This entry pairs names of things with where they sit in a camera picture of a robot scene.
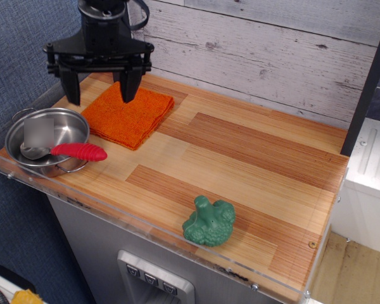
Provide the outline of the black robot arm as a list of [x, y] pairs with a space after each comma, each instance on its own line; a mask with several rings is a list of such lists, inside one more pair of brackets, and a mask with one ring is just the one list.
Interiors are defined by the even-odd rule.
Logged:
[[73, 36], [49, 42], [48, 72], [58, 77], [68, 101], [80, 104], [80, 73], [111, 72], [120, 83], [124, 103], [131, 102], [143, 75], [151, 70], [151, 43], [133, 39], [133, 31], [146, 26], [127, 19], [126, 1], [79, 1], [81, 28]]

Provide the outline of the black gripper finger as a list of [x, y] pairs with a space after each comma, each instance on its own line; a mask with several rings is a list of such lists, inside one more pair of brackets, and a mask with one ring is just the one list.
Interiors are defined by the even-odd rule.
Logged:
[[69, 103], [80, 105], [80, 84], [76, 71], [69, 68], [60, 68], [60, 80]]
[[142, 76], [142, 68], [131, 68], [113, 72], [113, 80], [120, 83], [120, 91], [124, 103], [129, 103], [135, 98]]

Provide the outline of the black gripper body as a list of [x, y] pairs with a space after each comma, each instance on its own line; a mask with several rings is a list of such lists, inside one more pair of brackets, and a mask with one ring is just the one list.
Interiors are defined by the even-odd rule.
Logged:
[[150, 71], [154, 46], [131, 37], [131, 32], [145, 27], [149, 20], [148, 6], [137, 5], [145, 17], [131, 25], [127, 3], [78, 3], [80, 30], [43, 47], [48, 72], [59, 77], [60, 68], [77, 73], [118, 72], [131, 68], [142, 68], [143, 74]]

